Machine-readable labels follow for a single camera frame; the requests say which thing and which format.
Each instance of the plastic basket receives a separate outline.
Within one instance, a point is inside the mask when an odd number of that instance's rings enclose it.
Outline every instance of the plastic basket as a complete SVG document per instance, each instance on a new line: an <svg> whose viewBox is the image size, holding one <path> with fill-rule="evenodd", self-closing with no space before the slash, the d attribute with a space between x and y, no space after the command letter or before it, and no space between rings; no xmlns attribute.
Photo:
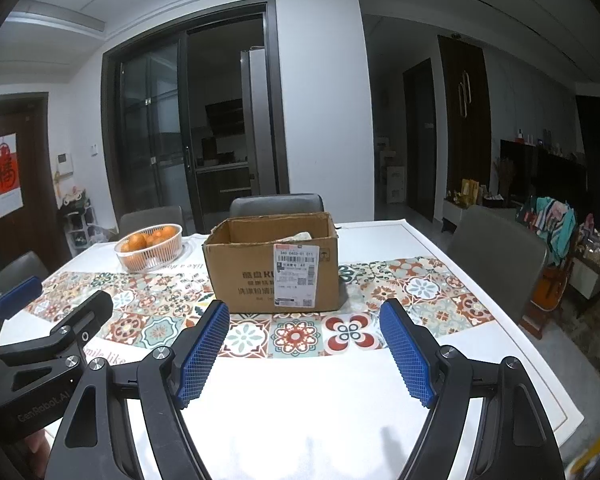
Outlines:
<svg viewBox="0 0 600 480"><path fill-rule="evenodd" d="M120 251L120 247L122 247L132 235L151 235L158 229L163 229L167 226L172 226L176 229L175 236L168 240L160 242L152 247L147 247L146 249L129 251L128 253ZM114 250L116 251L116 256L118 257L120 264L122 264L127 272L151 272L152 270L160 269L169 265L180 254L180 251L182 250L182 227L177 224L160 224L145 227L144 229L134 231L125 236L116 244Z"/></svg>

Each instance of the human hand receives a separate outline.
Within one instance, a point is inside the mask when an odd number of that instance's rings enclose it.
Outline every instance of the human hand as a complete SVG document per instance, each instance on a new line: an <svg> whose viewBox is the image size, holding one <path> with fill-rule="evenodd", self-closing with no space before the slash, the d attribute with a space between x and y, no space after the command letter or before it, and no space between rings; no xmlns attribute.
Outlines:
<svg viewBox="0 0 600 480"><path fill-rule="evenodd" d="M49 462L49 455L51 454L51 446L49 446L46 439L45 430L30 434L24 439L24 443L32 453L29 459L29 467L37 477L44 478L46 463Z"/></svg>

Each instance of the blue gripper pad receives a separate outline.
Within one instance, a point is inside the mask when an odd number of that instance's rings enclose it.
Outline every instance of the blue gripper pad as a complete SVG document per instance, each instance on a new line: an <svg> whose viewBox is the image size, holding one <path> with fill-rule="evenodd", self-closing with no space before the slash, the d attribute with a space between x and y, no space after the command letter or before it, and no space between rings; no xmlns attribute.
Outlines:
<svg viewBox="0 0 600 480"><path fill-rule="evenodd" d="M435 347L438 346L438 343L426 328L424 328L426 334L417 333L417 330L423 328L414 324L399 301L388 300L382 304L380 330L398 366L404 384L411 397L419 399L425 408L432 408L437 399L437 393L434 389L431 366L427 357L435 358ZM430 338L435 347L426 340L424 342L417 341L423 337ZM422 343L429 350L428 356L422 353L425 350L422 348Z"/></svg>
<svg viewBox="0 0 600 480"><path fill-rule="evenodd" d="M31 276L0 295L0 319L11 319L42 294L40 278Z"/></svg>
<svg viewBox="0 0 600 480"><path fill-rule="evenodd" d="M186 408L190 400L197 399L202 393L206 378L229 332L228 307L224 303L218 304L210 318L200 318L193 327L196 328L199 332L195 342L180 367L180 387L174 399L180 409Z"/></svg>

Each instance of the shipping label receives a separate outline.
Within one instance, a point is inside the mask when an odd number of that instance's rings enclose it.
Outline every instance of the shipping label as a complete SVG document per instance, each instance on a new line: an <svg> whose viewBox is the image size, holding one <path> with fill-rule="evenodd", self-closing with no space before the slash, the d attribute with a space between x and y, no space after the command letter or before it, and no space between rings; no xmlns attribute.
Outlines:
<svg viewBox="0 0 600 480"><path fill-rule="evenodd" d="M316 245L274 244L275 306L315 306L319 255Z"/></svg>

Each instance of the door handle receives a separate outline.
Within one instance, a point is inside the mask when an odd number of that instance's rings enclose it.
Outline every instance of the door handle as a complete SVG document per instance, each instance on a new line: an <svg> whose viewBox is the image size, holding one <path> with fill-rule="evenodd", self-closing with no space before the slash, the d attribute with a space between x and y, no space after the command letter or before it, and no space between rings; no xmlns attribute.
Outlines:
<svg viewBox="0 0 600 480"><path fill-rule="evenodd" d="M469 80L469 73L466 70L462 71L462 81L466 85L467 98L469 99L469 104L471 104L471 81Z"/></svg>
<svg viewBox="0 0 600 480"><path fill-rule="evenodd" d="M189 171L189 173L191 173L191 153L189 151L188 146L184 147L184 163L187 168L187 171Z"/></svg>
<svg viewBox="0 0 600 480"><path fill-rule="evenodd" d="M464 85L462 83L458 83L458 104L460 106L460 116L463 119L466 119L466 97L464 95Z"/></svg>

